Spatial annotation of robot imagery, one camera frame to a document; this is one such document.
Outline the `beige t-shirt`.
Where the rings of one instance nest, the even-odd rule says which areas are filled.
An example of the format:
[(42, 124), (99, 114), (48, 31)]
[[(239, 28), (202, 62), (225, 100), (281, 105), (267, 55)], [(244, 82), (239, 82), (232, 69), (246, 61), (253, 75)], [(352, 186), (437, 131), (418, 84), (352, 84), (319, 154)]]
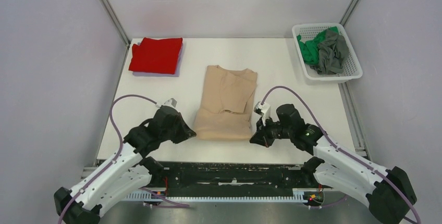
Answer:
[(207, 66), (194, 131), (201, 140), (242, 141), (252, 136), (258, 74)]

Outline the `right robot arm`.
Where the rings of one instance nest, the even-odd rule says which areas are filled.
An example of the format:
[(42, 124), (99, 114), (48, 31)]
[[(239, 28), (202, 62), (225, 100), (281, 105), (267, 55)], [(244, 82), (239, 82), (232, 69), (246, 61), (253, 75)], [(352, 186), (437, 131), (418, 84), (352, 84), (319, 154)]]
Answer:
[(277, 121), (270, 117), (267, 103), (258, 102), (254, 112), (260, 119), (250, 143), (270, 147), (276, 139), (289, 139), (312, 155), (302, 167), (305, 185), (334, 188), (365, 205), (381, 223), (400, 223), (417, 202), (404, 170), (388, 169), (339, 145), (319, 126), (306, 123), (293, 104), (276, 109)]

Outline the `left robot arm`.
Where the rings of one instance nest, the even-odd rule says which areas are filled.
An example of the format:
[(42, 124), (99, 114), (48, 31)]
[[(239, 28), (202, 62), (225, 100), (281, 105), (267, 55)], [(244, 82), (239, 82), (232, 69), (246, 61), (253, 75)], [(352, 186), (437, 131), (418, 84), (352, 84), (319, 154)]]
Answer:
[(164, 167), (149, 154), (161, 143), (179, 144), (196, 136), (181, 113), (161, 106), (153, 116), (132, 128), (117, 151), (71, 189), (54, 194), (59, 223), (99, 223), (104, 214), (131, 192), (148, 184), (158, 186)]

